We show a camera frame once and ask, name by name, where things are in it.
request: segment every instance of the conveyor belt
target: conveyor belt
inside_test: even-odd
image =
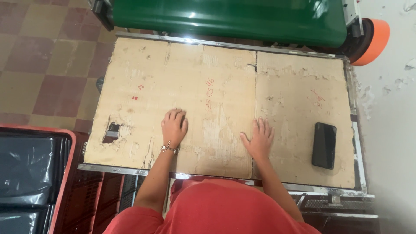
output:
[[[116,0],[115,26],[339,47],[341,0]]]

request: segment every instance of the black phone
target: black phone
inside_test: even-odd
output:
[[[334,169],[336,140],[337,128],[335,126],[323,123],[315,124],[312,165]]]

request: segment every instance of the tiled floor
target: tiled floor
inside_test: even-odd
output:
[[[1,123],[88,132],[95,82],[116,40],[88,7],[87,0],[0,0]]]

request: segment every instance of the bracelet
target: bracelet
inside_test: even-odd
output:
[[[172,148],[169,147],[170,143],[171,143],[171,141],[168,141],[168,146],[162,145],[162,147],[160,148],[160,151],[165,152],[166,150],[170,149],[170,150],[173,151],[173,154],[178,154],[180,147],[178,146],[178,148],[172,149]]]

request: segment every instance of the red clothing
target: red clothing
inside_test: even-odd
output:
[[[150,208],[127,208],[104,233],[319,234],[312,226],[296,222],[258,189],[225,179],[205,179],[182,187],[165,220]]]

